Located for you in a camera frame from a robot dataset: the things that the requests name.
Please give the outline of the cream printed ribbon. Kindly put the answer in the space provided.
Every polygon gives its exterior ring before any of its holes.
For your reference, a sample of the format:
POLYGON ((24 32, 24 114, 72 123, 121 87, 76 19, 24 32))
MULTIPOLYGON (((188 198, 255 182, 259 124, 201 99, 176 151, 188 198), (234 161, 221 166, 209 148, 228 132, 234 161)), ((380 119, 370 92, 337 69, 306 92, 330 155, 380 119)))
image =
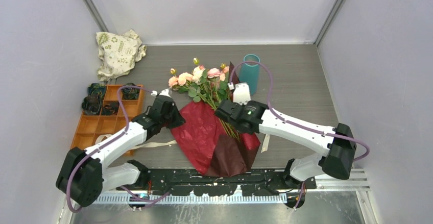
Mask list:
MULTIPOLYGON (((104 141, 105 139, 107 139, 107 138, 109 138, 111 136, 112 136, 112 134, 103 134, 103 135, 100 135, 100 136, 98 136, 96 138, 95 144, 98 144, 98 143, 104 141)), ((139 149, 139 148, 155 148, 155 147, 160 147, 160 146, 171 146, 171 145, 174 145, 174 144, 177 144, 176 140, 172 140, 172 141, 165 142, 165 143, 162 143, 162 142, 146 142, 146 143, 143 143, 141 145, 138 145, 138 146, 135 146, 135 147, 131 148, 131 150, 136 150, 136 149, 139 149)))

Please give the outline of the dark red wrapping paper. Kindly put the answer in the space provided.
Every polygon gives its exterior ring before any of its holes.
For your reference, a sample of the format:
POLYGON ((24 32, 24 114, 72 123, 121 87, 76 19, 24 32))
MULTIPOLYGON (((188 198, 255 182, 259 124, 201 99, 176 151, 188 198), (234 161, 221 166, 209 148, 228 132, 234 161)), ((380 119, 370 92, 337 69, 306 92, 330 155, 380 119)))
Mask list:
POLYGON ((260 146, 259 139, 256 135, 240 134, 216 117, 215 110, 191 98, 180 109, 185 124, 171 130, 178 146, 203 176, 232 177, 250 171, 260 146))

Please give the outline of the pink flower bouquet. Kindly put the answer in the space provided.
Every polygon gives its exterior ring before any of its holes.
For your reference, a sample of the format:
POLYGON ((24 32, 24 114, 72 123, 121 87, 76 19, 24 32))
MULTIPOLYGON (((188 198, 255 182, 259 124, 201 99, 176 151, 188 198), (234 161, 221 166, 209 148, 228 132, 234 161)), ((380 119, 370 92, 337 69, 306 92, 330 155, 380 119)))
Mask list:
POLYGON ((221 64, 219 68, 208 69, 193 58, 195 68, 191 72, 177 74, 174 68, 170 69, 172 77, 168 81, 169 88, 178 93, 187 93, 195 103, 205 102, 214 110, 224 100, 231 100, 228 87, 228 74, 230 67, 221 64))

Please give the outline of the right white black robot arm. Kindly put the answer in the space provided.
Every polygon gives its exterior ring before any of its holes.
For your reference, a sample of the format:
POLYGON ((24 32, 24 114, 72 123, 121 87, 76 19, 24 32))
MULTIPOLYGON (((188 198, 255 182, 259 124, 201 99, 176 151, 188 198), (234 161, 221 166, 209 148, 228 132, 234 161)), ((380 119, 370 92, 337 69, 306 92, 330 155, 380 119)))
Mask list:
POLYGON ((283 175, 288 188, 295 189, 303 181, 322 174, 339 180, 350 177, 356 144, 345 124, 335 128, 316 125, 256 101, 241 105, 225 100, 214 114, 242 134, 274 135, 313 150, 313 155, 288 161, 283 175))

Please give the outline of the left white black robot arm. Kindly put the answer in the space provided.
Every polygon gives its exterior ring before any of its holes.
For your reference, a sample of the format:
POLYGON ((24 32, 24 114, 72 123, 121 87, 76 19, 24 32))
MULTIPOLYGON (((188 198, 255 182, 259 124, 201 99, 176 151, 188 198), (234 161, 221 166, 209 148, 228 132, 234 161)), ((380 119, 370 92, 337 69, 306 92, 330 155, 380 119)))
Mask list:
POLYGON ((149 170, 136 160, 111 167, 117 158, 143 144, 166 127, 185 123, 173 98, 162 92, 146 113, 132 118, 124 128, 84 150, 74 147, 66 154, 56 187, 81 207, 91 205, 101 193, 128 187, 142 190, 150 181, 149 170))

